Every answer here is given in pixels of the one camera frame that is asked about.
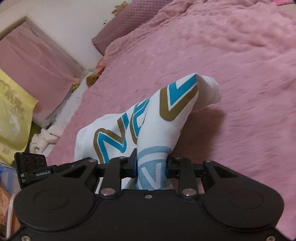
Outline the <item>white shirt blue gold print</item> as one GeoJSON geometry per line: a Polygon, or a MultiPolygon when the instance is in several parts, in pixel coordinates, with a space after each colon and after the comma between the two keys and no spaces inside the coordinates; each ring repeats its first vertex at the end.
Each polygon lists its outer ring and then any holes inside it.
{"type": "Polygon", "coordinates": [[[87,157],[101,164],[137,149],[135,178],[122,187],[138,190],[172,189],[166,177],[166,159],[175,148],[193,109],[221,100],[218,83],[211,77],[189,74],[136,103],[124,113],[106,114],[79,130],[74,160],[87,157]]]}

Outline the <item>white plush toy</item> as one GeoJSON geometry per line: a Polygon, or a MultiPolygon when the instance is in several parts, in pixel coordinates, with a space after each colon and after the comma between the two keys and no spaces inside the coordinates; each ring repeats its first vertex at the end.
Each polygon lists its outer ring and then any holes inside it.
{"type": "Polygon", "coordinates": [[[64,130],[58,126],[50,126],[41,129],[39,134],[34,134],[29,144],[30,153],[41,154],[48,145],[55,145],[62,136],[64,130]]]}

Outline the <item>yellow patterned cloth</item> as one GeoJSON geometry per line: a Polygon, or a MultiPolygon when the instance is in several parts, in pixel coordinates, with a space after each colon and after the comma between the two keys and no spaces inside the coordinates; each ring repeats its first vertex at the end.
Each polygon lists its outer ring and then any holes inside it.
{"type": "Polygon", "coordinates": [[[38,101],[1,71],[1,162],[10,165],[28,144],[33,111],[38,101]]]}

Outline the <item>brown plush toy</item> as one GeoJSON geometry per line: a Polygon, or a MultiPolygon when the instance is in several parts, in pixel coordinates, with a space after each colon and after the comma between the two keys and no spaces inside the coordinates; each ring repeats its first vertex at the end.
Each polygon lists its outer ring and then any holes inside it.
{"type": "Polygon", "coordinates": [[[93,84],[95,84],[95,82],[98,80],[98,78],[100,77],[101,72],[99,73],[93,73],[91,75],[88,75],[86,77],[86,84],[88,87],[91,87],[93,84]]]}

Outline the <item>pink curtain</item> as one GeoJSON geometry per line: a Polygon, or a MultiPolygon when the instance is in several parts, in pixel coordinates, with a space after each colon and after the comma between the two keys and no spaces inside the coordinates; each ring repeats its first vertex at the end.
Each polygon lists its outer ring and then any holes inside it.
{"type": "Polygon", "coordinates": [[[27,17],[1,30],[1,69],[38,101],[33,121],[43,128],[83,74],[83,67],[27,17]]]}

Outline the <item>pink fluffy bed blanket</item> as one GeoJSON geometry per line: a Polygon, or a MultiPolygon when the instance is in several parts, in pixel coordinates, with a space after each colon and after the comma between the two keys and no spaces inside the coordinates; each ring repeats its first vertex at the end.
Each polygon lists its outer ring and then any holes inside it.
{"type": "Polygon", "coordinates": [[[295,15],[269,1],[173,1],[112,42],[106,68],[48,156],[107,163],[138,151],[125,187],[171,188],[169,154],[270,186],[295,237],[295,15]]]}

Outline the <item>purple quilted headboard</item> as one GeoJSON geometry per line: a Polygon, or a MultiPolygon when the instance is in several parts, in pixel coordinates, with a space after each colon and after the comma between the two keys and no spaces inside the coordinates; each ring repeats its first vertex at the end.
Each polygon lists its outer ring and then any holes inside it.
{"type": "Polygon", "coordinates": [[[106,48],[116,39],[127,35],[142,24],[152,19],[160,9],[169,4],[167,0],[132,1],[123,8],[92,39],[95,48],[102,55],[106,48]]]}

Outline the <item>yellow teddy bear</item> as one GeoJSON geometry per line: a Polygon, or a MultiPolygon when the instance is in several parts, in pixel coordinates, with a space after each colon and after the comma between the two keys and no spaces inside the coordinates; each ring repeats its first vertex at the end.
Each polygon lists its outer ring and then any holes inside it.
{"type": "Polygon", "coordinates": [[[118,4],[114,7],[114,10],[111,12],[114,16],[120,13],[124,8],[128,6],[126,1],[123,1],[121,4],[118,4]]]}

